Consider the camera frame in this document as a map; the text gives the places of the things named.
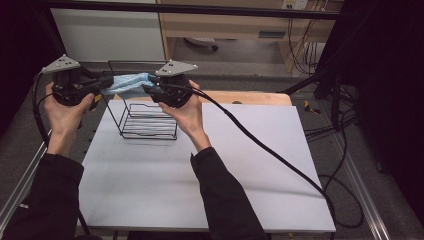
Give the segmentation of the aluminium rail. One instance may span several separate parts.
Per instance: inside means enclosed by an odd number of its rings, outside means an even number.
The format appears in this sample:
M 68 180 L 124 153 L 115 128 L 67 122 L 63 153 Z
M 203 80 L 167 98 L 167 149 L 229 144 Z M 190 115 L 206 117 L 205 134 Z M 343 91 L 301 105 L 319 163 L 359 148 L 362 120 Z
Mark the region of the aluminium rail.
M 354 164 L 353 158 L 347 149 L 346 141 L 343 140 L 343 136 L 340 132 L 336 133 L 333 139 L 337 145 L 338 151 L 344 159 L 343 168 L 345 169 L 356 197 L 363 207 L 365 219 L 374 239 L 390 240 L 390 234 L 377 210 L 363 178 Z
M 3 208 L 0 210 L 0 232 L 4 231 L 15 209 L 28 194 L 39 160 L 46 152 L 45 143 L 40 137 L 32 137 L 31 141 L 38 144 L 37 151 L 26 167 L 22 177 L 18 181 L 17 186 L 11 193 Z

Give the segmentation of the white cabinet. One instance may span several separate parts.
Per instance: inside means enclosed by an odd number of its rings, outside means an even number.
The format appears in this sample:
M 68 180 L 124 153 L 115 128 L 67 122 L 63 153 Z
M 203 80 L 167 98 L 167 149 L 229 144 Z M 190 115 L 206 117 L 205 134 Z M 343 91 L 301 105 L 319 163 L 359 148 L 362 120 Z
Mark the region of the white cabinet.
M 157 13 L 51 10 L 67 55 L 82 62 L 164 61 Z

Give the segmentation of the white wall socket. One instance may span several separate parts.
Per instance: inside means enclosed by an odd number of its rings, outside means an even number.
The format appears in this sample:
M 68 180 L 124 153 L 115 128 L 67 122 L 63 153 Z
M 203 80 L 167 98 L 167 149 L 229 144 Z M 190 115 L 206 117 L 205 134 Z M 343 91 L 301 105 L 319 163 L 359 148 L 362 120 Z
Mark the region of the white wall socket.
M 288 10 L 304 10 L 307 3 L 308 0 L 283 0 L 281 8 Z

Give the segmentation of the black metal stand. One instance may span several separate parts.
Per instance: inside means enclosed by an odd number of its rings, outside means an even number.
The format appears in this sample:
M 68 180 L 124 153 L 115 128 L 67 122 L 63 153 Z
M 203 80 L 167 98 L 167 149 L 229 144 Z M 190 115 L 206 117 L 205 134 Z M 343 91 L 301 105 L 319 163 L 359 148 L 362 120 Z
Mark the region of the black metal stand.
M 318 83 L 314 92 L 317 100 L 323 100 L 325 97 L 331 97 L 330 105 L 330 123 L 337 130 L 341 128 L 338 123 L 340 115 L 341 100 L 341 70 L 343 68 L 342 57 L 346 43 L 335 43 L 328 40 L 322 50 L 320 60 L 315 72 L 299 83 L 292 85 L 280 93 L 291 95 L 312 83 Z

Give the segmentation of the person's right hand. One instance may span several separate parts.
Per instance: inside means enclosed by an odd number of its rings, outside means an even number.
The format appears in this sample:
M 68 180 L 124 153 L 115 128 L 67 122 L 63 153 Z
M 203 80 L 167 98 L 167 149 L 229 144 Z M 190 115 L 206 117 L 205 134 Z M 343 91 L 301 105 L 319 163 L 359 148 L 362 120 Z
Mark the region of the person's right hand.
M 171 108 L 163 102 L 159 102 L 165 114 L 174 118 L 181 130 L 189 136 L 195 136 L 204 132 L 202 119 L 202 102 L 193 94 L 186 104 L 180 108 Z

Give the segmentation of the person's left hand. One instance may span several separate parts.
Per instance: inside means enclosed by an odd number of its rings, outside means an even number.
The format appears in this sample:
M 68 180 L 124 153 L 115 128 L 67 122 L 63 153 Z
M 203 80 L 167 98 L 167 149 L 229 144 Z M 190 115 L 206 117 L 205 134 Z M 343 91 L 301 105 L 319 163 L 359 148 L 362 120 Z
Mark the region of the person's left hand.
M 45 87 L 46 100 L 44 102 L 44 109 L 52 129 L 49 147 L 58 144 L 71 145 L 76 139 L 77 129 L 83 115 L 94 100 L 94 95 L 87 94 L 76 106 L 65 106 L 58 103 L 53 97 L 52 86 L 53 84 L 50 83 Z

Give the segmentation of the black frame bar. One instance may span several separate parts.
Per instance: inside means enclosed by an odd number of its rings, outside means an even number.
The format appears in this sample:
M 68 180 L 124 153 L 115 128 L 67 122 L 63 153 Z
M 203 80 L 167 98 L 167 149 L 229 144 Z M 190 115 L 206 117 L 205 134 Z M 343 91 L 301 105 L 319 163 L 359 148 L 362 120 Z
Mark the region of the black frame bar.
M 318 12 L 301 10 L 278 10 L 265 8 L 178 5 L 178 4 L 149 4 L 75 0 L 37 0 L 45 8 L 146 12 L 146 13 L 173 13 L 222 16 L 251 16 L 269 18 L 318 19 L 337 20 L 343 16 L 340 12 Z

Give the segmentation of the yellow black clamp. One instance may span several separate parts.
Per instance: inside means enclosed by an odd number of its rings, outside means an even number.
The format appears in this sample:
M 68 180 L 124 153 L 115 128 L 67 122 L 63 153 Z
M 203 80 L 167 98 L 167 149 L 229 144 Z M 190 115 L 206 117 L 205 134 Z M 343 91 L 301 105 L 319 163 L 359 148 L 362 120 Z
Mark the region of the yellow black clamp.
M 311 112 L 314 114 L 321 114 L 321 111 L 319 109 L 313 108 L 308 100 L 304 100 L 304 110 L 305 112 Z

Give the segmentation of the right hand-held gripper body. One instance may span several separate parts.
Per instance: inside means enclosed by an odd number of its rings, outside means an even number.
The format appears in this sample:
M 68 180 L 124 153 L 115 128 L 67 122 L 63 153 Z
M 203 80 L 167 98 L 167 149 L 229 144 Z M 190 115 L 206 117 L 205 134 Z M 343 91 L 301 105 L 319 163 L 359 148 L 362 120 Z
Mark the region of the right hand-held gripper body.
M 171 108 L 180 108 L 193 95 L 185 73 L 197 68 L 195 64 L 169 60 L 149 78 L 152 86 L 146 86 L 146 93 L 155 103 L 162 102 Z

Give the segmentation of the dark curtain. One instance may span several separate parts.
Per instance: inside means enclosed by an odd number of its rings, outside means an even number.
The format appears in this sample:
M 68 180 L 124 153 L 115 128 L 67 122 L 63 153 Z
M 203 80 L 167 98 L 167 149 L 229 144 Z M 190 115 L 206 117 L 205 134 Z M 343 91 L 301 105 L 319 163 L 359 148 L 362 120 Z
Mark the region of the dark curtain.
M 424 225 L 424 0 L 344 0 L 349 20 L 334 25 L 344 84 L 376 158 Z
M 0 136 L 25 100 L 33 77 L 65 52 L 52 14 L 39 0 L 0 0 Z

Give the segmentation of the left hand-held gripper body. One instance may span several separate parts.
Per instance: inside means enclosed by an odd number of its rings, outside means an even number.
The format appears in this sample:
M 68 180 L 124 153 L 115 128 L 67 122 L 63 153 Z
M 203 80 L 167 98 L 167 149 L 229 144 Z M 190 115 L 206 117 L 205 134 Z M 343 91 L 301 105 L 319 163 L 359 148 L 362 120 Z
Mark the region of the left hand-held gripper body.
M 88 86 L 97 83 L 91 79 L 99 77 L 66 54 L 43 67 L 40 74 L 52 76 L 53 96 L 58 103 L 65 106 L 78 105 L 89 94 Z M 101 93 L 94 94 L 91 107 L 96 107 L 100 98 Z

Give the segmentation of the chair base with caster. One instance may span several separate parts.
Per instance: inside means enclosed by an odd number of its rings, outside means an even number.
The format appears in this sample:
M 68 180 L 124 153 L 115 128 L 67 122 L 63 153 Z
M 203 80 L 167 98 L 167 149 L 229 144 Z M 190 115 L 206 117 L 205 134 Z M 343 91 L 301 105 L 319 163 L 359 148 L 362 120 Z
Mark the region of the chair base with caster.
M 213 38 L 186 37 L 185 40 L 198 46 L 210 48 L 212 51 L 217 51 L 219 49 Z

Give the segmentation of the light wooden desk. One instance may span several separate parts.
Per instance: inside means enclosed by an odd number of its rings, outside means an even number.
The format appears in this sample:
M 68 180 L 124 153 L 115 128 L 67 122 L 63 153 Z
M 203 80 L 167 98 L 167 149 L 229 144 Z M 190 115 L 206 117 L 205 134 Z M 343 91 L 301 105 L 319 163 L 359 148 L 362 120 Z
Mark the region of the light wooden desk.
M 283 0 L 156 0 L 159 4 L 282 9 Z M 301 11 L 338 12 L 344 0 L 308 0 Z M 173 56 L 177 38 L 250 39 L 275 41 L 286 69 L 300 73 L 308 45 L 325 43 L 332 20 L 161 13 L 166 56 Z

